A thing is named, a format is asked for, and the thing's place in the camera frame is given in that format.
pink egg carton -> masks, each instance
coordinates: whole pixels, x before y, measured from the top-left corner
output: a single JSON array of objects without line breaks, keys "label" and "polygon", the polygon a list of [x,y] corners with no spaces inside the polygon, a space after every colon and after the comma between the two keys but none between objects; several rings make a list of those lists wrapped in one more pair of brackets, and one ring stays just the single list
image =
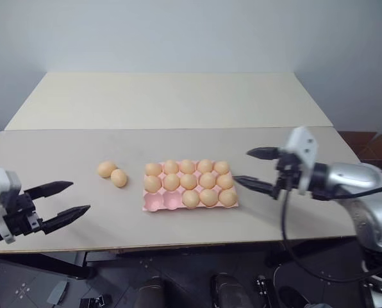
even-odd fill
[{"label": "pink egg carton", "polygon": [[[193,175],[195,175],[197,178],[197,187],[194,188],[193,190],[199,194],[201,191],[204,190],[204,187],[199,185],[199,177],[202,175],[202,173],[197,170],[198,161],[193,161],[193,163],[195,164],[195,171],[194,171]],[[145,189],[143,189],[143,197],[144,197],[145,204],[142,207],[142,210],[145,210],[148,212],[156,212],[157,210],[176,210],[176,209],[180,209],[180,208],[186,208],[187,209],[187,207],[182,202],[182,195],[183,195],[183,192],[186,191],[186,189],[180,185],[175,191],[166,190],[164,188],[164,184],[163,184],[164,178],[167,176],[164,173],[164,163],[160,162],[159,164],[162,166],[162,170],[163,170],[158,175],[158,178],[160,178],[160,180],[162,182],[162,187],[156,193],[151,193],[151,192],[148,192]],[[177,162],[178,169],[180,167],[180,164],[181,164],[181,162]],[[217,179],[217,177],[219,176],[218,172],[216,172],[215,170],[213,170],[211,173],[215,176],[215,179]],[[184,173],[182,173],[181,171],[177,172],[176,174],[179,178],[181,178],[181,176],[184,175]],[[235,186],[233,185],[230,189],[235,191]],[[215,184],[215,186],[212,188],[212,190],[215,191],[217,193],[217,195],[219,196],[220,192],[223,189],[220,186],[218,186],[217,184]],[[215,204],[212,207],[207,207],[202,202],[199,202],[199,204],[197,205],[197,207],[205,207],[205,208],[209,208],[209,209],[213,208],[213,207],[224,207],[224,208],[230,209],[232,207],[237,207],[237,206],[238,206],[238,202],[236,202],[234,205],[232,205],[230,207],[226,207],[220,201],[218,201],[217,204]]]}]

empty egg cup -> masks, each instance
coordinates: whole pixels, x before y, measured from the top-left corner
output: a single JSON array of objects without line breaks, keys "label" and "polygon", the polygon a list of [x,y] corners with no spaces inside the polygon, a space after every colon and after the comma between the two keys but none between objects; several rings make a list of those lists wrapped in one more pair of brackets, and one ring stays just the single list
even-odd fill
[{"label": "empty egg cup", "polygon": [[[195,164],[195,171],[194,171],[193,175],[195,175],[195,177],[197,178],[198,183],[197,183],[197,186],[191,190],[196,191],[197,194],[199,195],[199,193],[201,191],[203,191],[205,188],[199,185],[199,178],[202,175],[202,173],[200,171],[196,170],[198,161],[193,161],[193,163]],[[182,202],[183,192],[185,192],[186,189],[180,185],[175,191],[166,190],[164,188],[163,183],[164,183],[164,178],[167,175],[164,173],[164,163],[160,162],[160,165],[162,166],[163,171],[158,175],[158,178],[161,180],[162,187],[156,193],[151,193],[151,192],[148,192],[146,190],[143,190],[143,197],[144,197],[145,204],[142,207],[142,210],[145,210],[148,212],[156,212],[157,210],[176,210],[176,209],[180,209],[180,208],[186,208],[187,209],[187,207]],[[218,172],[213,170],[211,173],[215,177],[215,186],[212,188],[212,190],[217,193],[217,196],[219,196],[221,191],[223,191],[225,189],[222,189],[220,186],[218,186],[216,184],[217,177],[219,176]],[[184,173],[182,173],[181,171],[177,172],[176,174],[179,178],[181,178],[181,176],[184,175]],[[235,186],[233,185],[230,189],[235,191]],[[236,202],[234,205],[232,205],[230,207],[226,207],[220,201],[218,201],[214,206],[209,207],[209,208],[225,207],[225,208],[229,209],[229,208],[237,207],[237,206],[238,206],[238,202]],[[208,208],[201,201],[198,203],[197,207]]]}]

tabletop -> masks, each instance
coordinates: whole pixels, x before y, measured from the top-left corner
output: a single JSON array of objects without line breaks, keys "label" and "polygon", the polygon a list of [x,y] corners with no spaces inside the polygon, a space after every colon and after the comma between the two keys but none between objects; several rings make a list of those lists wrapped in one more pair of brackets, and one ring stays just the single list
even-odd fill
[{"label": "tabletop", "polygon": [[[18,236],[0,252],[105,250],[281,239],[280,201],[235,184],[240,206],[232,209],[178,209],[144,212],[144,165],[167,159],[227,160],[234,175],[276,180],[275,162],[249,157],[258,146],[282,146],[291,128],[223,128],[180,130],[23,130],[0,133],[0,167],[16,171],[22,188],[55,180],[74,185],[50,198],[36,200],[37,213],[90,204],[73,224],[49,235]],[[358,159],[332,127],[313,127],[318,161],[357,163]],[[98,163],[114,161],[129,176],[116,188],[96,173]],[[288,236],[308,239],[354,235],[346,210],[333,201],[311,200],[292,193]]]},{"label": "tabletop", "polygon": [[332,126],[294,73],[47,73],[6,130]]}]

black cable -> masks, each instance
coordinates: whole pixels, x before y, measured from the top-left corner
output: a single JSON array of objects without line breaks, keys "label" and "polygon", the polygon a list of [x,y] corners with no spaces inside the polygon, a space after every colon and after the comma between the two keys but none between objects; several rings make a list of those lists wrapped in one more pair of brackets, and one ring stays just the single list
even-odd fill
[{"label": "black cable", "polygon": [[282,203],[282,211],[281,211],[282,238],[283,238],[283,244],[285,245],[285,248],[288,251],[289,255],[291,256],[292,260],[294,260],[294,262],[300,268],[302,268],[303,270],[305,270],[305,272],[307,272],[311,276],[314,276],[315,278],[319,278],[319,279],[329,281],[329,282],[336,282],[339,284],[346,284],[346,283],[350,283],[350,282],[356,282],[356,281],[364,280],[366,278],[369,278],[370,276],[374,276],[374,275],[377,275],[379,273],[382,273],[382,266],[380,266],[376,269],[366,271],[365,273],[360,274],[358,276],[355,276],[353,278],[331,278],[331,277],[327,277],[324,275],[320,275],[320,274],[314,272],[312,269],[305,266],[303,264],[303,262],[301,260],[299,260],[299,258],[295,255],[290,243],[288,242],[288,238],[287,238],[286,222],[287,222],[287,212],[288,212],[288,200],[289,200],[289,193],[292,189],[292,179],[290,177],[288,177],[286,179],[286,184],[287,184],[286,185],[287,190],[286,190],[285,197],[284,197],[284,200]]},{"label": "black cable", "polygon": [[332,199],[353,199],[359,198],[363,196],[368,196],[370,194],[377,194],[382,192],[382,187],[372,189],[370,191],[359,192],[358,194],[340,194],[338,196],[332,196]]}]

white wall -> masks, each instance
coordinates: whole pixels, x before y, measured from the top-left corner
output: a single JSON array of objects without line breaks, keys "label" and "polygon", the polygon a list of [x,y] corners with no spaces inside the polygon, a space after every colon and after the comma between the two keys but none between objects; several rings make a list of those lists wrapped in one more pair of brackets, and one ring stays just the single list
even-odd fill
[{"label": "white wall", "polygon": [[382,132],[382,0],[0,0],[0,129],[43,71],[293,71],[339,130]]}]

